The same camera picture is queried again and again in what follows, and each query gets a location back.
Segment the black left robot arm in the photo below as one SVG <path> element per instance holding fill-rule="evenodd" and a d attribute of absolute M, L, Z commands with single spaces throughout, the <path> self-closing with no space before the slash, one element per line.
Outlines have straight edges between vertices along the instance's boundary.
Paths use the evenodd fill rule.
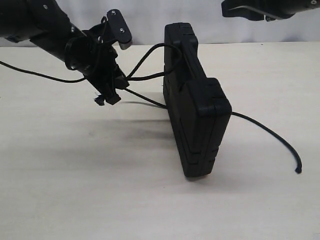
<path fill-rule="evenodd" d="M 55 0 L 2 0 L 0 36 L 12 43 L 30 41 L 78 71 L 98 92 L 103 106 L 121 100 L 117 89 L 128 87 L 116 62 L 114 43 L 122 50 L 132 45 L 132 34 L 118 9 L 107 11 L 99 24 L 80 30 Z"/>

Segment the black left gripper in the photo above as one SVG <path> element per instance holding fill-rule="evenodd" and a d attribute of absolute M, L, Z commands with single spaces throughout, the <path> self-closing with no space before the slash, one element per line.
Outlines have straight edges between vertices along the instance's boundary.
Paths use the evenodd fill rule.
<path fill-rule="evenodd" d="M 70 71 L 78 71 L 82 78 L 65 80 L 65 83 L 80 83 L 87 80 L 100 90 L 105 101 L 115 105 L 121 98 L 116 89 L 126 89 L 129 82 L 116 62 L 117 51 L 96 37 L 71 37 L 65 42 L 64 64 Z"/>

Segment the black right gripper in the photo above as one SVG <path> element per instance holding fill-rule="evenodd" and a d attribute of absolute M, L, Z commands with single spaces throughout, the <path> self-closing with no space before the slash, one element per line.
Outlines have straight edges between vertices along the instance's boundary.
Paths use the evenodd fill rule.
<path fill-rule="evenodd" d="M 319 7 L 318 0 L 224 0 L 221 3 L 223 17 L 249 21 L 286 20 Z"/>

